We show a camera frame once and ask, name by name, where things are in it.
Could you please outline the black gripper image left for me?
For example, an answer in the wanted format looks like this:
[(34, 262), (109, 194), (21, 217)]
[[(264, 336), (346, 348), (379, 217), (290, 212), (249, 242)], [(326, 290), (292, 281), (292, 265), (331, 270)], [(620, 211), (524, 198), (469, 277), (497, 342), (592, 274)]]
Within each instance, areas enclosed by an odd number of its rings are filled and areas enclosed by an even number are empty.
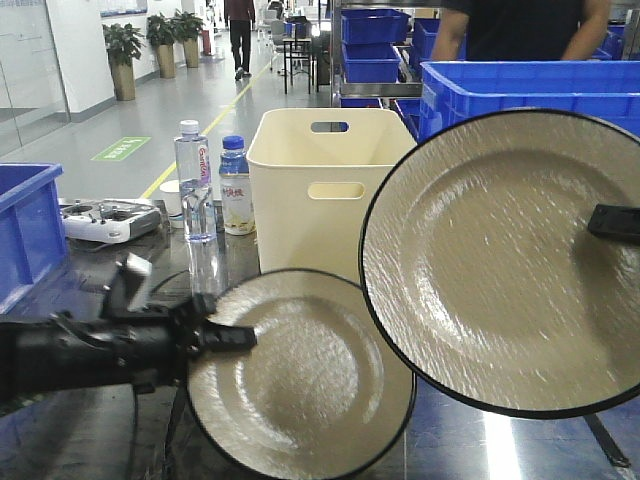
[[(209, 295), (183, 296), (170, 305), (152, 301), (153, 265), (130, 253), (116, 263), (104, 287), (102, 318), (132, 334), (141, 360), (158, 370), (182, 370), (187, 358), (199, 353), (198, 330), (212, 312)], [(202, 346), (214, 353), (247, 352), (257, 345), (253, 327), (206, 322)]]

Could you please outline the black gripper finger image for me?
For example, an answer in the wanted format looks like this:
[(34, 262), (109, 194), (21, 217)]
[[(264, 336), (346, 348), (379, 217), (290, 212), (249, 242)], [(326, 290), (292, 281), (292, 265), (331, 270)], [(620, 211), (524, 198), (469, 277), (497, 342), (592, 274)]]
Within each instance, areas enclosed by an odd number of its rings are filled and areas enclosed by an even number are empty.
[(639, 208), (597, 204), (587, 229), (599, 238), (639, 244)]

